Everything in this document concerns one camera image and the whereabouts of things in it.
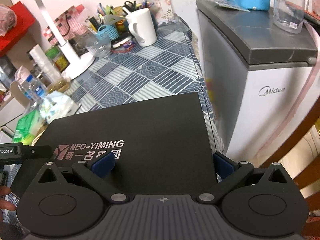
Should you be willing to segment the person's left hand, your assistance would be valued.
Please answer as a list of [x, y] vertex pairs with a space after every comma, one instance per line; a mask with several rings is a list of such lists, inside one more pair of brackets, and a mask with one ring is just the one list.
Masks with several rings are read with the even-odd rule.
[[3, 197], [11, 194], [11, 189], [6, 186], [0, 186], [0, 221], [3, 222], [3, 210], [8, 211], [16, 211], [16, 206], [12, 204], [11, 202], [5, 200]]

